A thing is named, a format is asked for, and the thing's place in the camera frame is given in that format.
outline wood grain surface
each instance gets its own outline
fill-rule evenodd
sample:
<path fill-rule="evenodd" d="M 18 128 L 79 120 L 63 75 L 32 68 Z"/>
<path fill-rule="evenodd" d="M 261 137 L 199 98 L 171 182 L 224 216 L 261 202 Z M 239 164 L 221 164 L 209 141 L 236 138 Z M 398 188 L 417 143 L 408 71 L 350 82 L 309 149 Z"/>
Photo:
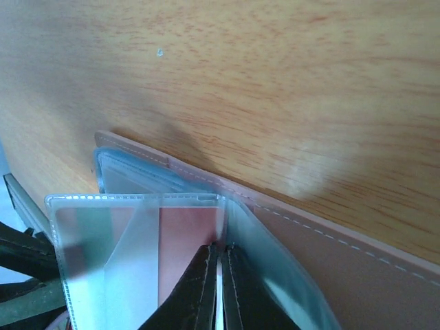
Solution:
<path fill-rule="evenodd" d="M 109 129 L 440 263 L 440 1 L 4 2 L 1 139 L 40 207 L 97 191 Z"/>

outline pink leather wallet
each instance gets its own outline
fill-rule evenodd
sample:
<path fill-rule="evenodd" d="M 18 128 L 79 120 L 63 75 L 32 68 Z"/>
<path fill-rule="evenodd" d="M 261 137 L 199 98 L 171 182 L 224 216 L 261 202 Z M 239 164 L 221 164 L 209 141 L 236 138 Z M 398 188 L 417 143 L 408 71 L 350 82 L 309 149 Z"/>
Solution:
<path fill-rule="evenodd" d="M 95 140 L 241 200 L 309 272 L 343 329 L 440 327 L 438 265 L 112 132 Z"/>

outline wooden table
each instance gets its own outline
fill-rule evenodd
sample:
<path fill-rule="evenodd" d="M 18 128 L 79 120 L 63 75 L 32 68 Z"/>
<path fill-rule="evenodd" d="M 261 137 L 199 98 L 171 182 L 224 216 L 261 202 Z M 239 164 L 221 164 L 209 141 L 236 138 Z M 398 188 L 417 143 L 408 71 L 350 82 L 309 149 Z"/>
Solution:
<path fill-rule="evenodd" d="M 97 191 L 110 129 L 440 263 L 438 0 L 141 2 L 2 4 L 1 139 L 40 207 Z"/>

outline white stitching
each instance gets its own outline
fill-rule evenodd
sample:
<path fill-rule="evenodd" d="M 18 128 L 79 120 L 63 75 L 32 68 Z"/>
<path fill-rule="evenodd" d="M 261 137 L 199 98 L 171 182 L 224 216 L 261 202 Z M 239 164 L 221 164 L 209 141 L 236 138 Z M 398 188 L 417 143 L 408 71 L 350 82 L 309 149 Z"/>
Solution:
<path fill-rule="evenodd" d="M 209 262 L 211 261 L 211 249 L 212 249 L 212 246 L 208 247 L 208 260 L 206 261 L 205 276 L 203 278 L 203 286 L 201 287 L 199 307 L 197 308 L 197 316 L 195 318 L 194 329 L 197 328 L 197 320 L 199 319 L 201 301 L 204 298 L 204 292 L 205 292 L 205 286 L 206 286 L 206 278 L 208 277 L 208 270 L 209 270 Z"/>
<path fill-rule="evenodd" d="M 403 271 L 403 272 L 407 272 L 407 270 L 406 270 L 405 268 L 400 267 L 400 266 L 398 266 L 398 265 L 394 265 L 394 267 L 396 267 L 398 270 L 401 270 L 401 271 Z"/>
<path fill-rule="evenodd" d="M 238 313 L 239 313 L 240 325 L 241 325 L 241 328 L 244 329 L 243 328 L 243 321 L 241 320 L 241 311 L 240 311 L 239 297 L 237 295 L 237 286 L 235 285 L 234 274 L 232 273 L 231 250 L 228 250 L 228 263 L 229 263 L 229 272 L 231 273 L 232 287 L 234 288 L 234 293 L 235 293 L 236 306 L 237 306 Z"/>
<path fill-rule="evenodd" d="M 154 160 L 155 162 L 158 162 L 158 163 L 160 163 L 160 164 L 162 164 L 162 165 L 170 166 L 170 168 L 172 168 L 172 167 L 174 166 L 174 168 L 175 168 L 176 170 L 178 170 L 178 171 L 181 171 L 181 172 L 187 173 L 187 174 L 189 174 L 189 175 L 192 175 L 193 177 L 200 178 L 200 179 L 202 179 L 202 180 L 204 180 L 204 181 L 207 181 L 207 182 L 210 182 L 210 183 L 212 183 L 212 184 L 216 184 L 216 185 L 218 185 L 218 186 L 220 186 L 220 187 L 222 187 L 222 188 L 224 188 L 224 189 L 226 189 L 226 190 L 229 190 L 229 191 L 231 191 L 231 192 L 233 192 L 233 193 L 235 193 L 235 194 L 238 194 L 238 195 L 240 195 L 240 196 L 242 196 L 242 197 L 245 197 L 246 199 L 250 199 L 251 201 L 253 201 L 253 202 L 255 203 L 255 206 L 258 207 L 258 208 L 262 208 L 262 209 L 264 209 L 264 210 L 266 210 L 266 211 L 268 211 L 268 212 L 270 212 L 270 213 L 272 213 L 272 214 L 274 214 L 274 215 L 277 215 L 277 216 L 282 217 L 282 218 L 284 218 L 284 219 L 286 219 L 286 220 L 289 220 L 289 221 L 293 221 L 294 223 L 296 223 L 296 224 L 298 224 L 298 225 L 301 225 L 301 226 L 303 226 L 303 227 L 306 227 L 307 229 L 311 229 L 311 230 L 313 230 L 314 232 L 317 232 L 317 233 L 321 234 L 321 232 L 320 232 L 319 230 L 315 230 L 314 228 L 312 228 L 312 227 L 310 227 L 310 226 L 308 226 L 308 225 L 304 225 L 304 224 L 300 223 L 299 221 L 297 221 L 297 220 L 295 220 L 295 219 L 291 219 L 291 218 L 289 218 L 289 217 L 283 216 L 283 215 L 281 215 L 281 214 L 279 214 L 279 213 L 277 213 L 277 212 L 275 212 L 275 211 L 273 211 L 273 210 L 270 210 L 269 208 L 266 208 L 266 207 L 264 207 L 264 206 L 258 205 L 257 202 L 256 202 L 253 198 L 251 198 L 251 197 L 249 197 L 249 196 L 246 196 L 246 195 L 242 194 L 241 192 L 235 191 L 234 189 L 228 188 L 228 187 L 224 186 L 223 184 L 220 184 L 219 182 L 213 182 L 213 181 L 211 181 L 211 180 L 209 180 L 209 179 L 206 179 L 206 178 L 204 178 L 204 177 L 200 177 L 200 176 L 198 176 L 198 175 L 196 175 L 196 174 L 190 173 L 190 172 L 188 172 L 187 170 L 184 170 L 184 169 L 178 167 L 177 165 L 174 165 L 174 164 L 171 164 L 171 163 L 164 163 L 164 162 L 161 162 L 161 161 L 159 161 L 158 159 L 155 159 L 155 158 L 153 158 L 153 157 L 150 157 L 150 156 L 146 155 L 146 154 L 143 153 L 143 152 L 133 150 L 133 149 L 131 149 L 131 148 L 128 148 L 127 146 L 123 146 L 123 145 L 121 145 L 121 144 L 118 144 L 117 142 L 114 142 L 114 141 L 112 141 L 112 140 L 106 139 L 106 138 L 104 138 L 104 137 L 100 137 L 100 136 L 99 136 L 98 139 L 100 139 L 100 140 L 104 140 L 104 141 L 108 141 L 108 142 L 110 142 L 110 143 L 112 143 L 112 144 L 115 144 L 116 146 L 120 146 L 121 148 L 124 148 L 124 149 L 126 149 L 126 150 L 133 151 L 134 153 L 137 153 L 137 154 L 143 155 L 143 156 L 149 158 L 150 160 Z M 332 237 L 332 236 L 330 236 L 330 235 L 328 235 L 328 234 L 325 234 L 325 233 L 322 233 L 322 235 L 323 235 L 324 237 L 327 237 L 328 239 L 333 239 L 334 241 L 337 241 L 338 243 L 341 243 L 341 244 L 344 244 L 344 245 L 348 245 L 348 243 L 347 243 L 346 241 L 343 241 L 343 240 L 341 240 L 341 239 L 335 239 L 334 237 Z M 367 254 L 367 255 L 369 255 L 369 256 L 372 256 L 372 257 L 375 258 L 376 260 L 379 260 L 379 261 L 381 261 L 381 262 L 383 262 L 383 263 L 387 263 L 387 264 L 389 264 L 389 265 L 392 265 L 389 261 L 387 261 L 387 260 L 385 260 L 385 259 L 382 259 L 382 258 L 378 258 L 378 257 L 376 257 L 376 255 L 374 255 L 372 252 L 364 251 L 364 250 L 362 250 L 362 249 L 360 249 L 359 247 L 354 246 L 354 245 L 350 245 L 350 246 L 351 246 L 354 250 L 358 250 L 358 251 L 360 251 L 360 252 L 364 252 L 365 254 Z M 407 270 L 406 270 L 405 268 L 401 267 L 401 266 L 394 265 L 394 267 L 397 268 L 397 269 L 399 269 L 399 270 L 401 270 L 401 271 L 407 272 Z M 433 281 L 433 280 L 429 280 L 429 281 L 428 281 L 428 280 L 425 278 L 425 276 L 422 276 L 421 274 L 414 273 L 414 272 L 411 272 L 410 274 L 412 274 L 413 276 L 416 276 L 417 278 L 423 279 L 423 280 L 425 280 L 425 281 L 427 281 L 427 282 L 429 282 L 429 283 L 431 283 L 431 284 L 433 284 L 433 285 L 440 286 L 440 283 L 438 283 L 438 282 L 436 282 L 436 281 Z"/>
<path fill-rule="evenodd" d="M 99 139 L 99 140 L 108 141 L 108 142 L 110 142 L 110 143 L 112 143 L 112 144 L 115 144 L 116 146 L 120 146 L 121 148 L 123 148 L 123 149 L 125 149 L 125 150 L 133 151 L 134 153 L 137 153 L 137 154 L 139 154 L 139 155 L 142 155 L 142 156 L 144 156 L 144 157 L 147 157 L 147 158 L 149 158 L 150 160 L 154 160 L 155 162 L 158 162 L 158 163 L 160 163 L 160 164 L 162 164 L 162 165 L 168 165 L 168 163 L 161 162 L 160 160 L 158 160 L 158 159 L 156 159 L 156 158 L 154 158 L 154 157 L 151 157 L 151 156 L 145 155 L 145 153 L 142 153 L 142 152 L 140 152 L 140 151 L 134 150 L 134 149 L 132 149 L 132 148 L 129 148 L 129 147 L 127 147 L 127 146 L 124 146 L 124 145 L 122 145 L 122 144 L 119 144 L 119 143 L 117 143 L 117 142 L 114 142 L 114 141 L 112 141 L 112 140 L 106 139 L 105 137 L 98 136 L 98 139 Z"/>

